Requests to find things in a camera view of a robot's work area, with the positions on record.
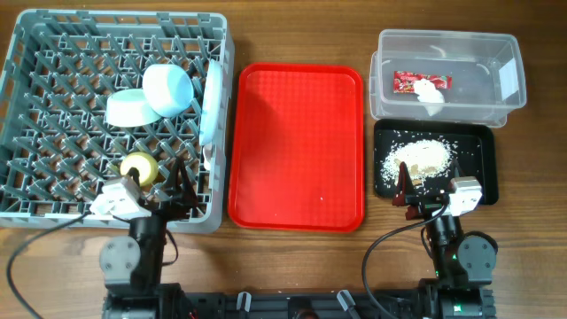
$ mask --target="red packet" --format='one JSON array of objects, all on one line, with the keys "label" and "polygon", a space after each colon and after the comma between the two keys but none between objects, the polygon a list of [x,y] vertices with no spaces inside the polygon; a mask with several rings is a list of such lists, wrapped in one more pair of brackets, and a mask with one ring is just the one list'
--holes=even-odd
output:
[{"label": "red packet", "polygon": [[429,80],[435,84],[436,89],[451,89],[453,78],[443,75],[415,74],[406,71],[393,73],[394,93],[414,93],[414,83],[421,79]]}]

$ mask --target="black tray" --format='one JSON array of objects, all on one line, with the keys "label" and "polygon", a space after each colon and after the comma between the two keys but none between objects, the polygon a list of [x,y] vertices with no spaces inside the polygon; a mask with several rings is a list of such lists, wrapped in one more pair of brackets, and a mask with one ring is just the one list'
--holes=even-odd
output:
[{"label": "black tray", "polygon": [[[498,201],[498,177],[493,132],[486,126],[439,121],[380,120],[374,125],[374,189],[380,197],[393,198],[395,187],[384,185],[380,170],[394,143],[412,143],[422,139],[458,141],[454,154],[466,176],[475,176],[482,185],[483,197],[479,204],[492,205]],[[449,177],[427,180],[431,193],[446,191]]]}]

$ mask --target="dish rack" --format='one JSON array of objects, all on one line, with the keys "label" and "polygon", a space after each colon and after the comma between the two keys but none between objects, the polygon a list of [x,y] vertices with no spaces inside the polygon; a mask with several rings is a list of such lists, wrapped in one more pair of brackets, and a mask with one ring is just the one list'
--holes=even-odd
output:
[{"label": "dish rack", "polygon": [[[198,127],[209,59],[222,65],[221,113],[211,170],[204,168]],[[184,68],[195,87],[190,108],[140,128],[105,121],[105,101],[141,88],[156,63]],[[148,200],[168,200],[162,183],[182,157],[199,205],[175,232],[209,233],[221,224],[225,130],[234,43],[217,13],[27,10],[12,35],[0,92],[0,226],[49,228],[89,211],[104,182],[120,175],[131,152],[150,153],[159,176]],[[89,215],[75,227],[127,228]]]}]

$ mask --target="wooden surface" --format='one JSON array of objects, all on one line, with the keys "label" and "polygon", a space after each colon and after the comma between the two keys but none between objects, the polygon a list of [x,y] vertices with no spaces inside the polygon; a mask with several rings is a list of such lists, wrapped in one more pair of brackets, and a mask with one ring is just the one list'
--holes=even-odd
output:
[{"label": "wooden surface", "polygon": [[[500,245],[492,288],[501,318],[567,317],[567,2],[564,1],[132,1],[37,0],[0,4],[0,52],[18,12],[50,7],[96,10],[220,12],[236,45],[235,76],[258,61],[351,66],[368,86],[369,65],[385,28],[507,33],[520,43],[528,104],[496,136],[500,201],[462,219]],[[227,216],[213,235],[176,235],[180,260],[163,282],[186,292],[360,291],[361,260],[370,243],[407,224],[404,211],[372,192],[375,121],[365,90],[366,217],[352,234],[243,230]],[[0,230],[0,264],[37,230]],[[369,263],[376,288],[414,287],[434,276],[419,230],[386,241]],[[98,253],[120,230],[66,230],[32,245],[14,277],[29,302],[49,318],[100,316],[105,295]],[[166,258],[173,257],[170,246]],[[0,277],[0,314],[28,317]]]}]

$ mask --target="white bowl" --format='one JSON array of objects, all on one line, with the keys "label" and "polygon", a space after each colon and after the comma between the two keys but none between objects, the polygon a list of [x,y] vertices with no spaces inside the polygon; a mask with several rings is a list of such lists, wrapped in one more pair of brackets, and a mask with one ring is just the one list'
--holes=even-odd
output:
[{"label": "white bowl", "polygon": [[106,100],[106,122],[119,128],[133,128],[161,119],[145,99],[142,89],[125,89]]},{"label": "white bowl", "polygon": [[185,111],[193,99],[193,84],[180,66],[155,64],[148,67],[142,81],[145,98],[163,117]]}]

